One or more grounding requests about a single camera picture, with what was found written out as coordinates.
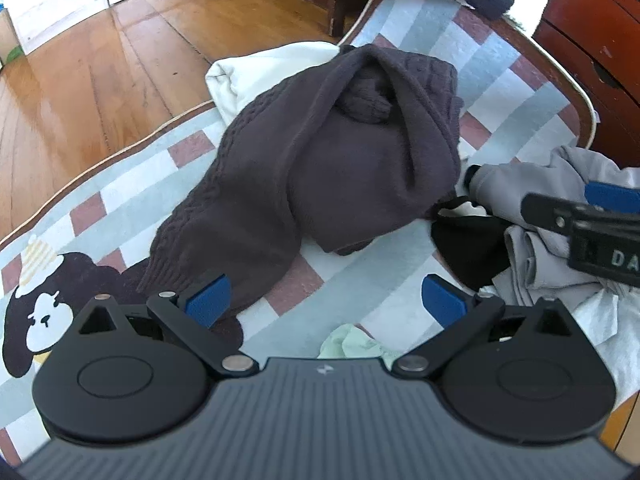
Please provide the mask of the dark brown knit sweater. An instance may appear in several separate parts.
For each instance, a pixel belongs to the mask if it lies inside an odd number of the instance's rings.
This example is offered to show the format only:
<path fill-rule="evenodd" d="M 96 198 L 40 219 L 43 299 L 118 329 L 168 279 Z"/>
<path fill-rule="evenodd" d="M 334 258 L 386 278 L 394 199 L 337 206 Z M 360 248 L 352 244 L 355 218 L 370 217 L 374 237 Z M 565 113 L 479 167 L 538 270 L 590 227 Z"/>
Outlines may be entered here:
<path fill-rule="evenodd" d="M 354 252 L 425 217 L 460 177 L 457 88 L 448 62 L 366 44 L 260 94 L 158 228 L 141 292 L 224 274 L 240 312 L 285 276 L 304 238 Z"/>

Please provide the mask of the black garment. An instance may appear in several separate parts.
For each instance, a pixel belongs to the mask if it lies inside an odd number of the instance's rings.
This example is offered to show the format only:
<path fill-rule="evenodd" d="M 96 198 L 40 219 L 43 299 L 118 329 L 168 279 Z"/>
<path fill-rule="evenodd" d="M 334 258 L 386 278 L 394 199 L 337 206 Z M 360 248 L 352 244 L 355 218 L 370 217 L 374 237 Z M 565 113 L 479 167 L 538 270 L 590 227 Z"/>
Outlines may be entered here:
<path fill-rule="evenodd" d="M 431 237 L 452 275 L 478 292 L 510 266 L 504 233 L 512 226 L 468 196 L 432 209 Z"/>

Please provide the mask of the grey garment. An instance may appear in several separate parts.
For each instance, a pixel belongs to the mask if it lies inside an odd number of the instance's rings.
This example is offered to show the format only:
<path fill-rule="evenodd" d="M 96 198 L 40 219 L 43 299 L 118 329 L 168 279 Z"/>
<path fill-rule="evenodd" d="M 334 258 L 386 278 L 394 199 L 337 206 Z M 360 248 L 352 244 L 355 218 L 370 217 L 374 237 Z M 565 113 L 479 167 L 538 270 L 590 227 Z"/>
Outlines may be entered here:
<path fill-rule="evenodd" d="M 529 193 L 584 204 L 591 181 L 636 190 L 639 170 L 620 169 L 597 152 L 560 146 L 546 166 L 471 166 L 464 185 L 473 202 L 511 223 L 504 233 L 509 266 L 491 279 L 498 295 L 527 307 L 541 297 L 561 300 L 611 372 L 615 403 L 621 404 L 639 390 L 638 289 L 570 268 L 567 238 L 531 226 L 521 215 L 521 201 Z"/>

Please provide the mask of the light green cloth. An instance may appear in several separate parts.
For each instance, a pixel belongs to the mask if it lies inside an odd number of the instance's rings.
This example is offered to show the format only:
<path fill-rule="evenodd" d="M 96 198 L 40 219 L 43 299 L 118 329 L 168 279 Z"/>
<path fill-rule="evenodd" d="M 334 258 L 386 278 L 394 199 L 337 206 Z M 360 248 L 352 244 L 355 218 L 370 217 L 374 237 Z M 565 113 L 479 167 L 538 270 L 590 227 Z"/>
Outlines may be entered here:
<path fill-rule="evenodd" d="M 401 356 L 401 352 L 387 349 L 360 327 L 352 324 L 338 326 L 322 342 L 319 359 L 375 359 L 383 360 L 387 367 Z"/>

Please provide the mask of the checkered plaid blanket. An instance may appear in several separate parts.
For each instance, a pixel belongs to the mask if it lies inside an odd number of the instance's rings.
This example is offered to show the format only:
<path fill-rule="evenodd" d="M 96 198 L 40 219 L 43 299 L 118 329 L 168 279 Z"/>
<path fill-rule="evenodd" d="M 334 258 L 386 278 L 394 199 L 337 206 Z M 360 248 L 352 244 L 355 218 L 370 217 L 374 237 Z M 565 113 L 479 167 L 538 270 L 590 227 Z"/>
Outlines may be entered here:
<path fill-rule="evenodd" d="M 487 211 L 593 110 L 458 0 L 370 0 L 331 61 L 104 160 L 1 244 L 15 479 L 632 479 L 611 367 L 557 296 L 467 294 L 431 234 L 460 150 Z"/>

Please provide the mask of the red wooden cabinet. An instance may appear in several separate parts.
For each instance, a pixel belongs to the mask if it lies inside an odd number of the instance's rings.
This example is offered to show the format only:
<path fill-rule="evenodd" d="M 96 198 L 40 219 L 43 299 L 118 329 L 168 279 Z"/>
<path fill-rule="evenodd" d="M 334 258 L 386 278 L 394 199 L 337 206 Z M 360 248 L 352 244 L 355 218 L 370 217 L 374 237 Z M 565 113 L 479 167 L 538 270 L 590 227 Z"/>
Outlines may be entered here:
<path fill-rule="evenodd" d="M 549 0 L 534 39 L 585 89 L 600 122 L 592 148 L 639 165 L 639 0 Z"/>

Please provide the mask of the white cloth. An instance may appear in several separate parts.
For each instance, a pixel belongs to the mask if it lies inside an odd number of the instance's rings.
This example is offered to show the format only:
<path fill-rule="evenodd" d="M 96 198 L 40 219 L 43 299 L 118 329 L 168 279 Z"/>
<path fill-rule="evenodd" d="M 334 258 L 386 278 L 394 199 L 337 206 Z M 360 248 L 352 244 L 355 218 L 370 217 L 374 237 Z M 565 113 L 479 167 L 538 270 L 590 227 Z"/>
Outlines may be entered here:
<path fill-rule="evenodd" d="M 329 62 L 340 52 L 335 44 L 301 41 L 249 55 L 213 62 L 205 83 L 222 121 L 230 125 L 256 96 L 307 68 Z"/>

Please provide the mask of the cardboard box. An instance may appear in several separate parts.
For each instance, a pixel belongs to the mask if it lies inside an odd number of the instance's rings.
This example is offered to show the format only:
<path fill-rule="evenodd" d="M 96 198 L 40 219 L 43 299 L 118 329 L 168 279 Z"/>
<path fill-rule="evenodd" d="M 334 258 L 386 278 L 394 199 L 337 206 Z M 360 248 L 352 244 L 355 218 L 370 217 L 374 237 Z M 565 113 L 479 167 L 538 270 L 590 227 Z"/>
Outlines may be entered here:
<path fill-rule="evenodd" d="M 24 51 L 17 38 L 9 10 L 0 4 L 0 65 L 4 67 L 23 55 Z"/>

